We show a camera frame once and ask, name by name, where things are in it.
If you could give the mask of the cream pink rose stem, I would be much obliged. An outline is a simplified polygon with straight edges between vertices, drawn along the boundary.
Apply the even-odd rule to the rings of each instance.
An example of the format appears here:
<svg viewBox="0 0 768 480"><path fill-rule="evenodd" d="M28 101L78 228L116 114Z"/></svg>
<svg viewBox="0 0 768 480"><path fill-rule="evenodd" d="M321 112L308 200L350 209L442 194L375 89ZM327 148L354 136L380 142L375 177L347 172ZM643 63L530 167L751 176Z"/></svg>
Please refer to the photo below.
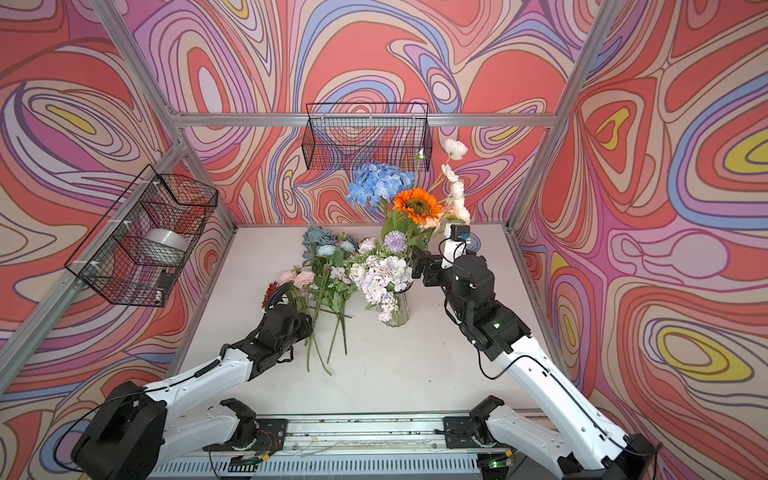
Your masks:
<svg viewBox="0 0 768 480"><path fill-rule="evenodd" d="M435 232L442 228L444 235L448 237L451 225L469 225L470 223L471 216L465 206L465 200L463 198L459 200L448 199L447 204L442 206L442 211L437 217L426 221L425 227L433 228Z"/></svg>

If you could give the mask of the clear glass vase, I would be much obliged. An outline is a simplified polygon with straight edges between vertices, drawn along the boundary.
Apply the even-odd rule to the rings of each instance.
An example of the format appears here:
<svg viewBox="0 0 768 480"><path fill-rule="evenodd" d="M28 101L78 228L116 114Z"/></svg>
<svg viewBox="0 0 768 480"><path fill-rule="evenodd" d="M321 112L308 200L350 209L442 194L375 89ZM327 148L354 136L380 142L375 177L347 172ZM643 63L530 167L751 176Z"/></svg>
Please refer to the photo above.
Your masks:
<svg viewBox="0 0 768 480"><path fill-rule="evenodd" d="M405 292L389 292L380 307L380 320L389 327L401 327L410 318L410 307Z"/></svg>

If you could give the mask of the purple allium flower stem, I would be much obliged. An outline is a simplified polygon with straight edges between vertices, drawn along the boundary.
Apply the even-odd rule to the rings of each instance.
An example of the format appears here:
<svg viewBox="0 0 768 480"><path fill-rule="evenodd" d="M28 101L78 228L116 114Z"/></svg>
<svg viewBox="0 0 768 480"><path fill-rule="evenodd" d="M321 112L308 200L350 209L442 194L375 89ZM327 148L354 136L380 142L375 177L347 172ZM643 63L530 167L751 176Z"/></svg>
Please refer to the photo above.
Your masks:
<svg viewBox="0 0 768 480"><path fill-rule="evenodd" d="M393 255L404 255L407 250L407 236L399 230L392 230L384 237L383 244Z"/></svg>

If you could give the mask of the pale pink hydrangea bunch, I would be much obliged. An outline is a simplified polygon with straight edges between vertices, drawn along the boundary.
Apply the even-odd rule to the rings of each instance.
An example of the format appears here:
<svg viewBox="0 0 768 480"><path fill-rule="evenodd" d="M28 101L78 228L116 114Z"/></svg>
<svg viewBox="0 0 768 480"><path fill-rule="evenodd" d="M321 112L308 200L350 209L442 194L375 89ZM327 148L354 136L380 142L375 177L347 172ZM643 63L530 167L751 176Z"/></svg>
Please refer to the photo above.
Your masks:
<svg viewBox="0 0 768 480"><path fill-rule="evenodd" d="M406 253L393 255L382 240L367 238L359 244L358 253L351 261L349 277L365 297L367 309L375 311L381 323L380 305L388 293L406 293L412 286L412 268Z"/></svg>

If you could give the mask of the orange artificial daisy flower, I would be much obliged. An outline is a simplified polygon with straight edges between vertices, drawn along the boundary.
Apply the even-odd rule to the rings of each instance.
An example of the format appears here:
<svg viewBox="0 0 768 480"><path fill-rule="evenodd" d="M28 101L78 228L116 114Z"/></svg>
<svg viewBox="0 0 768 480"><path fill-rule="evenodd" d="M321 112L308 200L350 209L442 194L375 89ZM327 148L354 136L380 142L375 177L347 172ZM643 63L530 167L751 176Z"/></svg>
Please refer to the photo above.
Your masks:
<svg viewBox="0 0 768 480"><path fill-rule="evenodd" d="M398 194L385 217L380 238L383 241L388 232L399 230L407 236L407 250L419 248L427 250L436 233L433 228L426 228L426 221L436 218L442 211L438 200L422 188L413 188Z"/></svg>

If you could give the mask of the blue hydrangea stem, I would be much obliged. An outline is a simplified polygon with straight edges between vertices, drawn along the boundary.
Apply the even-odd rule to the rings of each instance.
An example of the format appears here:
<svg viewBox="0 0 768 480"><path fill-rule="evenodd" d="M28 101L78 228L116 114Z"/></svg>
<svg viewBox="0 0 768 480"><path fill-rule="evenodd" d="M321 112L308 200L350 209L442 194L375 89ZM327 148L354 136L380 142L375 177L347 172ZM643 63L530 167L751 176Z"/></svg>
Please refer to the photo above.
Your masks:
<svg viewBox="0 0 768 480"><path fill-rule="evenodd" d="M354 170L346 201L386 217L395 197L415 185L416 174L412 171L386 163L366 163Z"/></svg>

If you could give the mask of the white poppy flower stem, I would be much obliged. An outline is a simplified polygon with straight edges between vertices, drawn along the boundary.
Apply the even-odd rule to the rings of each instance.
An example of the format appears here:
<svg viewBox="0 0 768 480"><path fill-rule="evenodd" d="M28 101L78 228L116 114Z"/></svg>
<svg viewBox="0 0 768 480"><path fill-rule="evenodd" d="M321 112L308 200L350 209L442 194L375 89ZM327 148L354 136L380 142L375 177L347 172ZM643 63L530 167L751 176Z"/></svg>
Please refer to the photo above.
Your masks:
<svg viewBox="0 0 768 480"><path fill-rule="evenodd" d="M461 141L448 138L442 143L442 149L447 155L446 161L441 165L437 179L427 189L433 193L436 189L447 184L448 196L444 203L451 204L456 198L464 197L463 182L452 167L452 162L462 160L468 153L468 147Z"/></svg>

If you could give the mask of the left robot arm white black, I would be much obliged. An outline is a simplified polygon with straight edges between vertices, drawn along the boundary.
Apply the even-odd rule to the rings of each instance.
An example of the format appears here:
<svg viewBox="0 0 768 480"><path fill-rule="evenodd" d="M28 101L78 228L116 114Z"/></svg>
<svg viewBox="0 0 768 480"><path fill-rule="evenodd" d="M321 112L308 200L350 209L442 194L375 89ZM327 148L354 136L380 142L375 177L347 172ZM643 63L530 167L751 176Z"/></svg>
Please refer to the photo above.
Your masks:
<svg viewBox="0 0 768 480"><path fill-rule="evenodd" d="M260 426L243 402L224 399L196 415L191 409L288 362L294 345L312 332L309 315L272 305L255 330L223 345L211 361L145 386L119 385L75 443L74 464L91 479L145 479L156 467L211 445L252 448Z"/></svg>

